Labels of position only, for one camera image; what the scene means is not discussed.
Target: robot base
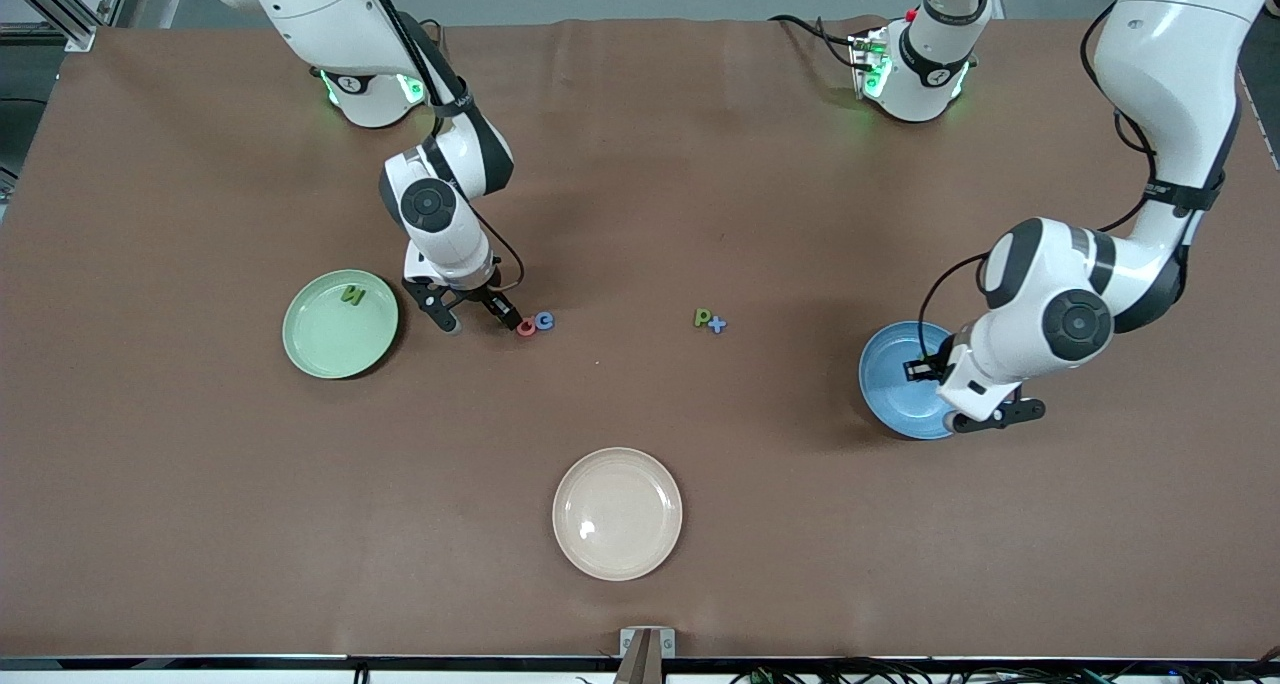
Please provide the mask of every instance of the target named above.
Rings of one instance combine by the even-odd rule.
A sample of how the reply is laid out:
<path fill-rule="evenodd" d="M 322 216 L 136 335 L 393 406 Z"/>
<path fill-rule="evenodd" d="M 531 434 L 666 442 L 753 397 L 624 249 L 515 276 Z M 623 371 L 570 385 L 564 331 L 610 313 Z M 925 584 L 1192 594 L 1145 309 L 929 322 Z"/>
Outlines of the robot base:
<path fill-rule="evenodd" d="M 896 19 L 856 42 L 854 61 L 868 64 L 872 70 L 854 70 L 854 91 L 859 99 L 874 101 L 895 119 L 910 123 L 928 122 L 936 119 L 951 100 L 960 96 L 960 86 L 969 73 L 970 64 L 965 63 L 943 86 L 924 86 L 919 74 L 902 63 L 900 40 L 904 29 L 906 20 Z"/>

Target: brown tablecloth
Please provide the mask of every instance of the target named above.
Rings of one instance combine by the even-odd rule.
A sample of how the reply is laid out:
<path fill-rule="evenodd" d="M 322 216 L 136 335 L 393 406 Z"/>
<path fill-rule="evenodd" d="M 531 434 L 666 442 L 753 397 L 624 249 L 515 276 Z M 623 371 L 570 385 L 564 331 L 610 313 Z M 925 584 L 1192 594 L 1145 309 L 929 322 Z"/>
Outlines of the brown tablecloth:
<path fill-rule="evenodd" d="M 113 31 L 68 58 L 0 228 L 0 653 L 1257 656 L 1280 634 L 1277 179 L 1247 119 L 1188 296 L 1029 384 L 1048 416 L 908 442 L 858 392 L 867 337 L 1032 215 L 1101 225 L 1144 181 L 1080 23 L 1000 22 L 940 120 L 856 102 L 764 23 L 460 29 L 516 151 L 479 202 L 529 263 L 518 341 L 402 296 L 366 377 L 307 378 L 312 277 L 398 281 L 381 161 L 269 31 Z M 970 278 L 932 319 L 979 313 Z M 691 328 L 695 307 L 728 322 Z M 672 557 L 579 573 L 572 461 L 653 452 Z"/>

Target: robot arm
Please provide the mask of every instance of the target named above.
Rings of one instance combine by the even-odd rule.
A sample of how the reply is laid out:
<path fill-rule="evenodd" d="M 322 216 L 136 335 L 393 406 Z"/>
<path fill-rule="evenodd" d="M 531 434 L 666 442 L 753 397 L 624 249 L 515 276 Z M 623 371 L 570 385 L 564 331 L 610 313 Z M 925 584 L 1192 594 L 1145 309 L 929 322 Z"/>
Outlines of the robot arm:
<path fill-rule="evenodd" d="M 352 123 L 384 127 L 422 100 L 438 126 L 419 146 L 387 160 L 379 192 L 410 243 L 403 284 L 445 332 L 460 330 L 452 306 L 480 301 L 508 328 L 520 314 L 502 293 L 483 219 L 470 202 L 511 179 L 511 149 L 480 113 L 416 19 L 390 0 L 221 0 L 261 10 L 300 59 L 320 70 Z M 449 122 L 440 133 L 439 123 Z M 453 300 L 443 295 L 452 292 Z"/>
<path fill-rule="evenodd" d="M 989 311 L 931 357 L 940 396 L 963 415 L 952 429 L 995 425 L 1024 380 L 1088 362 L 1181 296 L 1192 240 L 1224 182 L 1240 115 L 1235 64 L 1261 6 L 1116 1 L 1098 82 L 1147 133 L 1156 175 L 1126 238 L 1029 219 L 996 242 L 980 278 Z"/>
<path fill-rule="evenodd" d="M 969 55 L 991 20 L 987 0 L 924 0 L 909 19 L 869 32 L 854 58 L 855 87 L 897 119 L 927 122 L 960 95 Z"/>

